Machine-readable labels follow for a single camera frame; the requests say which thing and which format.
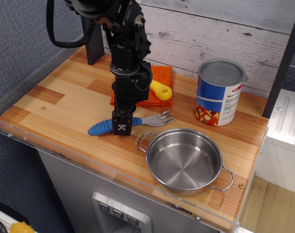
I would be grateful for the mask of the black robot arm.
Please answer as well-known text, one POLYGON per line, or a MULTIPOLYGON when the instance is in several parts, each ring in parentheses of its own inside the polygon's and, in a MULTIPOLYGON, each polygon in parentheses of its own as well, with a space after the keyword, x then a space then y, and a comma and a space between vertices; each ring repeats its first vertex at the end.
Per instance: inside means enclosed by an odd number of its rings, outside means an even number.
POLYGON ((153 79, 150 63, 151 42, 145 33, 142 8, 134 0, 68 0, 75 13, 102 25, 111 52, 110 70, 114 111, 112 128, 115 135, 130 135, 136 104, 149 97, 153 79))

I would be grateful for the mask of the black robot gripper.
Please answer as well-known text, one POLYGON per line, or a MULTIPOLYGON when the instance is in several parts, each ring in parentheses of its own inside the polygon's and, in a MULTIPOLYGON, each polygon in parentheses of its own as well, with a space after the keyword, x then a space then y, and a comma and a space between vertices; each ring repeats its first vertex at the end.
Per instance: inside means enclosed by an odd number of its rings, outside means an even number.
POLYGON ((129 136, 136 104, 149 98, 153 79, 151 64, 142 60, 133 69, 122 70, 111 63, 110 70, 115 74, 112 84, 115 103, 112 113, 113 134, 129 136))

